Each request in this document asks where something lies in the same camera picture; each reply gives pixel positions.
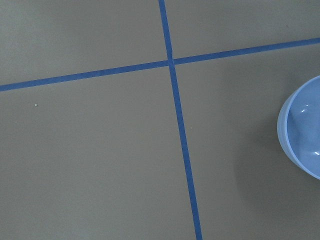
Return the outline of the blue plastic bowl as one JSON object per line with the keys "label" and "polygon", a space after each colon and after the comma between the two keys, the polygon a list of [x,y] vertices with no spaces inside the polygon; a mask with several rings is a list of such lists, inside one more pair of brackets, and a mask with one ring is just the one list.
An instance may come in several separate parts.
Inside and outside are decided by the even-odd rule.
{"label": "blue plastic bowl", "polygon": [[320,77],[295,90],[282,105],[277,136],[286,156],[301,170],[320,178]]}

